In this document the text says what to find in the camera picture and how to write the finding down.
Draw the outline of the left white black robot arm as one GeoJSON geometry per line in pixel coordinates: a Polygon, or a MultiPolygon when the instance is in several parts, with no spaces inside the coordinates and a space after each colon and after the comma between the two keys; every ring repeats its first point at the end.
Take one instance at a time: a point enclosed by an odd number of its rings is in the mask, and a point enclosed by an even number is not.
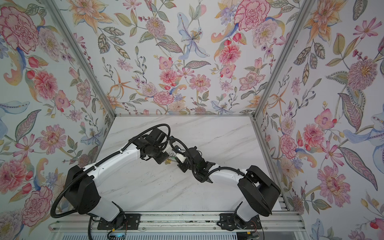
{"type": "Polygon", "coordinates": [[[138,160],[155,160],[163,163],[169,154],[166,147],[171,133],[164,133],[161,127],[151,127],[131,138],[119,150],[85,167],[74,166],[67,174],[64,189],[52,204],[50,215],[54,219],[78,213],[99,217],[110,224],[119,225],[126,220],[124,210],[113,201],[100,196],[100,185],[117,173],[122,167],[138,160]]]}

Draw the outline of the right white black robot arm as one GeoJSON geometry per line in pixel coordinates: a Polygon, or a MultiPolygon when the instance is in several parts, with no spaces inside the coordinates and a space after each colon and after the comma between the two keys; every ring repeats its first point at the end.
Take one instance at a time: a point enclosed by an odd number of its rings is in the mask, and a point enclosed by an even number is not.
{"type": "Polygon", "coordinates": [[[192,171],[200,183],[224,184],[238,188],[245,202],[241,202],[235,210],[235,218],[242,222],[249,222],[260,215],[268,217],[278,202],[281,189],[277,184],[257,166],[250,166],[246,170],[232,167],[216,166],[207,162],[196,147],[183,150],[173,147],[178,167],[186,172],[192,171]]]}

